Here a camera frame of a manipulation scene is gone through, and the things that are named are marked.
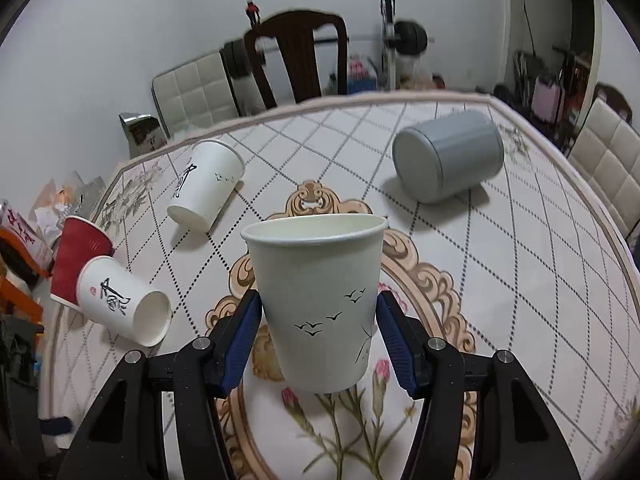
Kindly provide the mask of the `white bird print paper cup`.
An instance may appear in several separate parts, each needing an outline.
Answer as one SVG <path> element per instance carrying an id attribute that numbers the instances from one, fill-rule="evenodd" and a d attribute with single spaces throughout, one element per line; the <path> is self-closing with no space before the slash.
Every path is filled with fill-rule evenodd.
<path id="1" fill-rule="evenodd" d="M 387 225 L 374 214 L 318 214 L 243 229 L 290 386 L 340 392 L 367 370 Z"/>

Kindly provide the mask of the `white calligraphy cup near red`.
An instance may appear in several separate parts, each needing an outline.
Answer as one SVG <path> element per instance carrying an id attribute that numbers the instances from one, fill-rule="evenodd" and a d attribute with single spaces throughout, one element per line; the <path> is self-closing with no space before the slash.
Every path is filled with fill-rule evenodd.
<path id="1" fill-rule="evenodd" d="M 171 321 L 169 298 L 109 256 L 89 260 L 76 285 L 80 310 L 119 336 L 153 347 Z"/>

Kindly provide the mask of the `red ribbed paper cup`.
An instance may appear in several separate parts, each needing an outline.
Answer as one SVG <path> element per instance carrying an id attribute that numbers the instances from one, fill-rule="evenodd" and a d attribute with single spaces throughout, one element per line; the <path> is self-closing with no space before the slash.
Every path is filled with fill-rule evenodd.
<path id="1" fill-rule="evenodd" d="M 101 228 L 78 216 L 69 216 L 58 243 L 52 271 L 51 298 L 75 310 L 79 309 L 76 287 L 79 274 L 94 257 L 110 256 L 113 243 Z"/>

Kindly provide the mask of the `white calligraphy cup far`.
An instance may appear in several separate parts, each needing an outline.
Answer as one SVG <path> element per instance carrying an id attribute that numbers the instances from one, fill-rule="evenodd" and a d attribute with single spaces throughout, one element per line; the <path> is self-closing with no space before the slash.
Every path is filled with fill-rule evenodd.
<path id="1" fill-rule="evenodd" d="M 168 217 L 185 229 L 208 232 L 244 171 L 244 160 L 228 144 L 198 142 L 171 196 Z"/>

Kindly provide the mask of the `floral diamond pattern tablecloth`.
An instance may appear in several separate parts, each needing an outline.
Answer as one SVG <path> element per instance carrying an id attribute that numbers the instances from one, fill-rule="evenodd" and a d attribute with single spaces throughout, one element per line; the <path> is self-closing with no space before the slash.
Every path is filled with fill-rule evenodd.
<path id="1" fill-rule="evenodd" d="M 408 197 L 393 134 L 475 110 L 503 138 L 501 171 L 433 206 Z M 213 133 L 245 162 L 237 191 L 205 235 L 166 214 L 192 145 Z M 230 314 L 254 274 L 242 229 L 270 217 L 372 212 L 390 222 L 378 291 L 463 352 L 515 354 L 547 404 L 583 479 L 613 474 L 639 429 L 639 279 L 615 222 L 572 165 L 523 118 L 487 96 L 360 96 L 289 106 L 123 162 L 94 220 L 114 258 L 174 308 L 152 353 L 179 350 Z M 43 363 L 44 416 L 75 427 L 122 355 L 124 338 L 58 307 Z M 399 388 L 381 338 L 337 400 L 283 379 L 267 326 L 244 379 L 218 403 L 242 479 L 397 479 L 420 403 Z"/>

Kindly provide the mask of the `orange box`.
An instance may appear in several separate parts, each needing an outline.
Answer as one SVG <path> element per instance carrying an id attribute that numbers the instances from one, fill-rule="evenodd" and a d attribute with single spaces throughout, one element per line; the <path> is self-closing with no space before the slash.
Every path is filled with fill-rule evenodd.
<path id="1" fill-rule="evenodd" d="M 39 324 L 42 321 L 42 307 L 5 276 L 1 278 L 0 309 L 2 314 L 15 316 L 27 322 Z"/>

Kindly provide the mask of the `grey cylindrical tin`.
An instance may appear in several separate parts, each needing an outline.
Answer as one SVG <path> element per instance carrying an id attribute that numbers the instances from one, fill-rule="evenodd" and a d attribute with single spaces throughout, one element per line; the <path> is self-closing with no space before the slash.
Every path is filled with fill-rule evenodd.
<path id="1" fill-rule="evenodd" d="M 495 177 L 504 146 L 487 116 L 464 110 L 400 130 L 392 159 L 404 191 L 419 203 L 434 204 Z"/>

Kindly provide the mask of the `silver lidded trash bin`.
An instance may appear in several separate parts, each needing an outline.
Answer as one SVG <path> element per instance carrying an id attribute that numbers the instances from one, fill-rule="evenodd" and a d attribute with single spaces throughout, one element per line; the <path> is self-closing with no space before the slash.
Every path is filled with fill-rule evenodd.
<path id="1" fill-rule="evenodd" d="M 128 141 L 131 158 L 149 154 L 167 144 L 167 136 L 154 116 L 120 113 L 118 118 Z"/>

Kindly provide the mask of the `white padded chair right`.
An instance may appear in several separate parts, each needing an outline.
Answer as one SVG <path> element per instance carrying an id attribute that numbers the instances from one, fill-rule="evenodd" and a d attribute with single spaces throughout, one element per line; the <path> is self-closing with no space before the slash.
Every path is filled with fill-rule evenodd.
<path id="1" fill-rule="evenodd" d="M 639 153 L 639 133 L 597 98 L 568 155 L 625 238 L 639 225 Z"/>

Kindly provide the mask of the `white padded chair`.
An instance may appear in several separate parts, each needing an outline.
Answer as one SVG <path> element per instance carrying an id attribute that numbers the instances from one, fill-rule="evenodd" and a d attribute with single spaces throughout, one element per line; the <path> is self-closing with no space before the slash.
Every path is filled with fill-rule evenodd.
<path id="1" fill-rule="evenodd" d="M 160 122 L 170 138 L 240 116 L 219 51 L 155 76 L 151 90 Z"/>
<path id="2" fill-rule="evenodd" d="M 625 238 L 639 225 L 639 153 L 639 133 L 597 98 L 568 155 Z"/>

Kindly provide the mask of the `pink suitcase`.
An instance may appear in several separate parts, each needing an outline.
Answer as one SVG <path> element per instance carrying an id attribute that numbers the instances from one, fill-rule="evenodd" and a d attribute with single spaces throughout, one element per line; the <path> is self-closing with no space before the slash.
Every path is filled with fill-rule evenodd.
<path id="1" fill-rule="evenodd" d="M 556 124 L 562 115 L 565 92 L 559 81 L 548 76 L 536 78 L 532 105 L 530 108 L 535 117 Z"/>

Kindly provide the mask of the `white padded chair left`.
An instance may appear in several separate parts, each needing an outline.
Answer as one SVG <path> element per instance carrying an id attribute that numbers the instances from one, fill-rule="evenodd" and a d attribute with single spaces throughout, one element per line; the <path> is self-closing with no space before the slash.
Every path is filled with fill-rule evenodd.
<path id="1" fill-rule="evenodd" d="M 151 90 L 160 122 L 170 138 L 240 116 L 219 51 L 155 76 Z"/>

